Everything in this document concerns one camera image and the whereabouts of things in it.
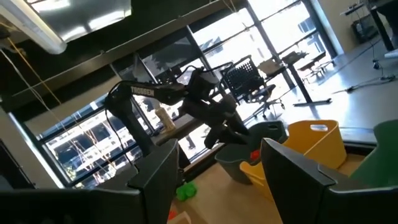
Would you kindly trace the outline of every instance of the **robotic arm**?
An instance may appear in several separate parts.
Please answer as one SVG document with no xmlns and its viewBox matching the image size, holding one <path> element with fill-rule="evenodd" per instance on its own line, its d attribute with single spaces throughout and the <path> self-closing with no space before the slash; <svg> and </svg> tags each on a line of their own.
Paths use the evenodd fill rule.
<svg viewBox="0 0 398 224">
<path fill-rule="evenodd" d="M 132 95 L 155 98 L 170 106 L 183 100 L 180 113 L 189 114 L 211 128 L 205 138 L 207 148 L 211 149 L 217 142 L 246 144 L 240 134 L 248 135 L 249 131 L 236 112 L 236 102 L 232 96 L 226 95 L 220 102 L 209 96 L 219 83 L 212 73 L 203 68 L 193 71 L 188 85 L 177 82 L 153 84 L 121 81 L 109 92 L 105 107 L 133 134 L 132 128 L 137 128 L 138 124 L 131 124 L 132 119 L 128 119 L 134 116 L 130 102 Z"/>
</svg>

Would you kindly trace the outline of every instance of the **ceiling duct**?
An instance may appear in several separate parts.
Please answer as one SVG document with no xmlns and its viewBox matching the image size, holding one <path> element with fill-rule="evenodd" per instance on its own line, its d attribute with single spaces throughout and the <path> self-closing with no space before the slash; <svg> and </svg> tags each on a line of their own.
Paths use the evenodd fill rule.
<svg viewBox="0 0 398 224">
<path fill-rule="evenodd" d="M 2 0 L 0 14 L 50 54 L 130 16 L 131 0 Z"/>
</svg>

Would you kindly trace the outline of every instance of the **floor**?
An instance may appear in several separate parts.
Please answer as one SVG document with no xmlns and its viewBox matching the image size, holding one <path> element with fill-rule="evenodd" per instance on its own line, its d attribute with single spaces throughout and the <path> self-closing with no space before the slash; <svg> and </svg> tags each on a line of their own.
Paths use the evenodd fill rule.
<svg viewBox="0 0 398 224">
<path fill-rule="evenodd" d="M 303 98 L 300 90 L 295 88 L 281 98 L 286 109 L 275 105 L 273 111 L 271 107 L 266 113 L 267 119 L 282 120 L 286 126 L 303 119 L 334 119 L 339 122 L 345 141 L 376 142 L 373 127 L 383 121 L 398 119 L 398 103 L 390 100 L 398 95 L 398 82 L 367 86 L 352 93 L 334 93 L 380 77 L 382 72 L 384 76 L 398 75 L 398 60 L 382 59 L 386 49 L 379 38 L 372 40 L 372 43 L 374 53 L 371 44 L 365 43 L 351 53 L 336 58 L 336 66 L 328 67 L 329 71 L 324 76 L 313 77 L 311 84 L 306 83 L 313 100 L 332 98 L 329 105 L 294 107 L 293 103 Z M 382 70 L 373 69 L 373 58 L 380 59 Z M 249 107 L 258 105 L 245 105 L 240 113 L 254 110 Z M 262 121 L 261 115 L 249 122 L 259 121 Z"/>
<path fill-rule="evenodd" d="M 339 171 L 350 175 L 363 158 L 348 154 Z M 194 183 L 198 189 L 196 196 L 186 202 L 174 202 L 178 211 L 187 212 L 194 224 L 282 223 L 274 202 L 264 198 L 253 185 L 233 181 L 219 164 L 198 176 Z"/>
</svg>

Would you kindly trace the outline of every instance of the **yellow bin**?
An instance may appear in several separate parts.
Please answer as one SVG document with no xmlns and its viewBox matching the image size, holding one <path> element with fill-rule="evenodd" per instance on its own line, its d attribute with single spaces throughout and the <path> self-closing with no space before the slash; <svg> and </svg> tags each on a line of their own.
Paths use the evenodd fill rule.
<svg viewBox="0 0 398 224">
<path fill-rule="evenodd" d="M 288 130 L 289 138 L 283 143 L 284 146 L 332 169 L 344 163 L 347 154 L 337 121 L 299 121 L 289 125 Z M 242 162 L 240 169 L 266 198 L 273 200 L 261 162 L 254 166 Z"/>
</svg>

